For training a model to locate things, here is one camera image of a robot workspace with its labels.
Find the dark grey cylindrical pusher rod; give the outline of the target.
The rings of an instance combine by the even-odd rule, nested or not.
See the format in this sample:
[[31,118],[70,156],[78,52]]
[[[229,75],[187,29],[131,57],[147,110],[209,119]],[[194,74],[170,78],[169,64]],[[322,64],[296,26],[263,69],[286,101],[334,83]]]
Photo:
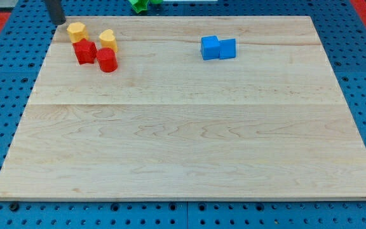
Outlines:
[[54,25],[62,25],[66,22],[61,0],[44,0],[50,20]]

